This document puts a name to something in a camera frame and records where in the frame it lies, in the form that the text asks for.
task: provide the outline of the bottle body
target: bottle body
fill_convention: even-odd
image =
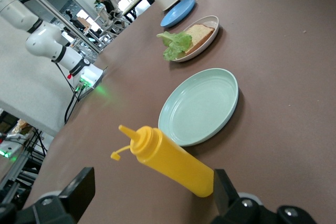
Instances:
[[[148,155],[136,155],[138,161],[180,183],[195,195],[212,194],[214,171],[178,146],[162,131],[152,129],[151,148]]]

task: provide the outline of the bottle nozzle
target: bottle nozzle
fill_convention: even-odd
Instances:
[[[114,160],[116,160],[116,161],[119,161],[119,160],[120,160],[120,155],[119,155],[119,153],[121,153],[121,152],[123,152],[123,151],[125,151],[125,150],[128,150],[129,148],[131,148],[130,145],[125,146],[125,147],[123,147],[123,148],[121,148],[121,149],[119,149],[119,150],[117,150],[117,151],[115,151],[115,152],[112,152],[112,154],[111,154],[111,159],[114,159]]]
[[[130,139],[134,141],[138,141],[141,137],[140,134],[138,134],[136,131],[131,130],[130,128],[127,128],[124,125],[119,125],[119,131],[124,133],[126,136],[128,136]]]

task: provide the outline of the lettuce leaf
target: lettuce leaf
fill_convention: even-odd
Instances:
[[[165,60],[174,60],[184,57],[184,51],[189,49],[192,41],[191,35],[184,31],[178,34],[170,34],[165,31],[162,34],[158,34],[157,37],[162,38],[163,44],[168,47],[165,52],[163,52],[163,59]]]

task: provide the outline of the yellow squeeze bottle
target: yellow squeeze bottle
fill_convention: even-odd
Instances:
[[[161,130],[144,126],[137,131],[123,125],[119,130],[131,138],[131,144],[113,152],[131,149],[138,161],[180,183],[195,195],[207,197],[213,192],[214,171],[178,146]]]

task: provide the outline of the plate rim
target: plate rim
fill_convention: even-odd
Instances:
[[[166,25],[163,25],[163,24],[162,24],[162,22],[163,22],[164,19],[169,15],[169,13],[171,13],[171,12],[174,10],[174,8],[178,7],[179,4],[182,3],[183,1],[186,1],[186,0],[181,0],[181,1],[180,1],[179,3],[177,3],[177,5],[175,5],[169,12],[167,12],[166,15],[164,15],[164,17],[163,17],[163,19],[161,20],[161,23],[160,23],[160,26],[161,26],[161,27],[163,27],[163,28],[169,28],[169,27],[172,27],[172,26],[176,25],[177,23],[179,23],[179,22],[177,22],[176,24],[173,24],[173,25],[172,25],[172,23],[174,23],[174,22],[177,20],[177,19],[175,19],[175,20],[173,20],[172,22],[170,22],[170,23],[168,23],[168,24],[166,24]],[[196,3],[196,0],[191,0],[191,9],[190,9],[190,11],[186,14],[186,16],[187,16],[187,15],[191,12],[191,10],[194,8],[195,3]]]
[[[188,143],[188,144],[182,144],[182,143],[179,143],[178,141],[176,141],[175,139],[173,139],[172,137],[168,136],[174,143],[176,143],[177,145],[179,146],[192,146],[192,145],[196,145],[196,144],[200,144],[200,143],[203,143],[205,141],[207,141],[209,138],[213,137],[215,134],[217,134],[226,124],[227,122],[230,120],[230,118],[232,117],[235,109],[236,109],[236,106],[237,106],[237,103],[238,103],[238,97],[239,97],[239,86],[238,86],[238,81],[236,79],[236,77],[230,72],[228,71],[227,69],[224,69],[224,68],[209,68],[209,69],[205,69],[205,70],[202,70],[200,72],[197,72],[195,74],[193,74],[192,76],[188,77],[186,80],[184,80],[180,85],[178,85],[174,91],[169,95],[169,97],[166,99],[166,101],[164,102],[162,108],[161,108],[161,111],[160,111],[160,115],[159,115],[159,120],[158,120],[158,128],[160,129],[160,121],[162,120],[162,114],[163,114],[163,110],[164,108],[166,107],[168,101],[171,99],[171,97],[173,96],[173,94],[183,85],[185,85],[185,82],[189,81],[189,79],[192,79],[194,76],[198,75],[198,74],[201,74],[205,71],[215,71],[215,70],[221,70],[223,72],[226,72],[228,73],[233,81],[234,81],[234,84],[235,84],[235,102],[233,103],[233,105],[231,106],[231,109],[230,109],[230,112],[228,114],[227,117],[225,117],[223,119],[223,121],[221,122],[220,126],[218,128],[216,128],[216,130],[214,130],[213,132],[211,132],[210,134],[208,134],[206,137],[198,140],[198,141],[195,141],[195,142],[192,142],[192,143]]]
[[[206,18],[209,18],[209,17],[214,17],[216,20],[217,20],[217,26],[215,27],[215,30],[214,32],[211,34],[211,36],[197,49],[195,50],[194,52],[192,52],[191,54],[189,55],[186,55],[180,59],[174,59],[174,60],[171,60],[173,62],[184,62],[184,61],[187,61],[187,60],[191,60],[193,58],[195,58],[197,55],[199,55],[201,52],[203,52],[208,46],[210,46],[210,44],[208,46],[206,46],[205,48],[203,48],[203,46],[209,41],[209,40],[215,40],[217,34],[218,34],[218,31],[219,31],[219,18],[215,15],[209,15],[209,16],[205,16],[203,18],[200,18],[199,20],[195,21],[194,23],[192,23],[191,25],[189,25],[187,28],[185,28],[183,31],[186,31],[188,30],[190,27],[192,27],[193,25],[196,25],[196,24],[203,24],[203,23],[199,23],[202,19],[206,19]]]

